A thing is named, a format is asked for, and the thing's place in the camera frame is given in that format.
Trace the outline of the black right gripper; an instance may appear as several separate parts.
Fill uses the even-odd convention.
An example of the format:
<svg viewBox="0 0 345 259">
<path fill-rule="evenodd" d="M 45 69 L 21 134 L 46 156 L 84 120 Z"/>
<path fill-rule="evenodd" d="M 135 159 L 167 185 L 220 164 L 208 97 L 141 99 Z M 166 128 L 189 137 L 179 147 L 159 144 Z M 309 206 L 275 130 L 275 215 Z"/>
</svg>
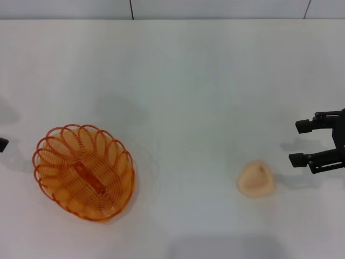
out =
<svg viewBox="0 0 345 259">
<path fill-rule="evenodd" d="M 336 149 L 304 154 L 294 153 L 288 157 L 294 168 L 309 167 L 313 174 L 344 168 L 345 110 L 316 112 L 312 120 L 299 120 L 295 123 L 299 134 L 313 130 L 333 129 L 332 138 Z"/>
</svg>

